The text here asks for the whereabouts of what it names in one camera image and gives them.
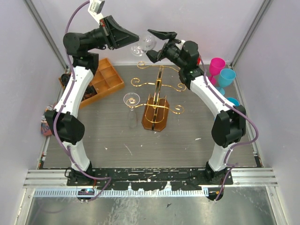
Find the magenta plastic wine glass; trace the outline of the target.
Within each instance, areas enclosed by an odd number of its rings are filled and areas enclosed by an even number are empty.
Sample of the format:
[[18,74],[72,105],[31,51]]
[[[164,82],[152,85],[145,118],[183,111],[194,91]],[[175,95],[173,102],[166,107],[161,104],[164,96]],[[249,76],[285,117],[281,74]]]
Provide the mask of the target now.
[[226,62],[224,59],[215,57],[210,61],[210,66],[209,66],[209,81],[211,82],[212,85],[215,85],[217,83],[216,81],[216,76],[220,74],[220,71],[225,68]]

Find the clear wine glass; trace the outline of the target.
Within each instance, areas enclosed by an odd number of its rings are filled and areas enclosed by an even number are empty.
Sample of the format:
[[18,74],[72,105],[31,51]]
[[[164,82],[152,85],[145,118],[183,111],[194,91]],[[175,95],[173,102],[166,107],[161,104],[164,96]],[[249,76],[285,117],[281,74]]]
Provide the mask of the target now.
[[139,41],[131,46],[131,53],[134,56],[141,57],[148,51],[153,50],[157,44],[156,38],[151,34],[142,35]]
[[137,126],[137,114],[135,107],[140,103],[140,96],[134,92],[125,94],[123,97],[124,104],[129,108],[127,119],[130,128]]

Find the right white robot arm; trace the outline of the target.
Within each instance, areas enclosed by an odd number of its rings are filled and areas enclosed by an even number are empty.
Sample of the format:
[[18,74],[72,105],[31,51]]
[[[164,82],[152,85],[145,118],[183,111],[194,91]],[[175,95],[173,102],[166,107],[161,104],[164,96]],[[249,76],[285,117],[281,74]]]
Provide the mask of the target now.
[[176,32],[151,29],[148,32],[165,41],[161,50],[146,52],[149,60],[156,63],[168,59],[178,66],[180,81],[206,104],[215,118],[211,130],[215,145],[204,170],[208,183],[215,185],[228,168],[232,148],[246,134],[246,109],[231,103],[208,80],[198,63],[201,58],[196,42],[179,40]]

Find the clear front wine glass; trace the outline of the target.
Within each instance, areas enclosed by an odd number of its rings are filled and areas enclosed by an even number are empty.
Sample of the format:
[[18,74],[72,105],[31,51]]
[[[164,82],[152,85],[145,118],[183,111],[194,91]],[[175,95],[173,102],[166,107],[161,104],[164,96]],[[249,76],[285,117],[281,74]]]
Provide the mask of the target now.
[[135,107],[140,103],[140,96],[134,92],[125,94],[123,97],[124,104],[129,108],[127,119],[130,128],[137,126],[137,114]]

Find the light blue plastic wine glass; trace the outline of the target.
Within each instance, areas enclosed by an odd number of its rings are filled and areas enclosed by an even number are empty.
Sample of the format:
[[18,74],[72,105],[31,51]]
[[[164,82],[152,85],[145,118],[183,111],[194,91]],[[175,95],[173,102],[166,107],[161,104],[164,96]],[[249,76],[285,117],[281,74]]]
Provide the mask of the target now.
[[234,79],[236,78],[236,72],[230,68],[224,68],[220,71],[218,77],[219,86],[216,89],[222,94],[225,94],[224,88],[231,85]]

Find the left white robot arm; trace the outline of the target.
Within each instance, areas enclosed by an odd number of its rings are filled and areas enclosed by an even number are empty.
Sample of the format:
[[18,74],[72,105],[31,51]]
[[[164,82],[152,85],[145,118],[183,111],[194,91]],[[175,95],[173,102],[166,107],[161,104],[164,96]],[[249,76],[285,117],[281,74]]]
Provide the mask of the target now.
[[100,19],[97,29],[67,32],[63,37],[71,76],[60,100],[53,110],[46,111],[45,118],[71,161],[68,178],[73,182],[88,186],[96,180],[83,145],[85,126],[77,118],[82,98],[98,69],[99,55],[90,51],[119,49],[137,41],[138,35],[121,27],[111,15]]

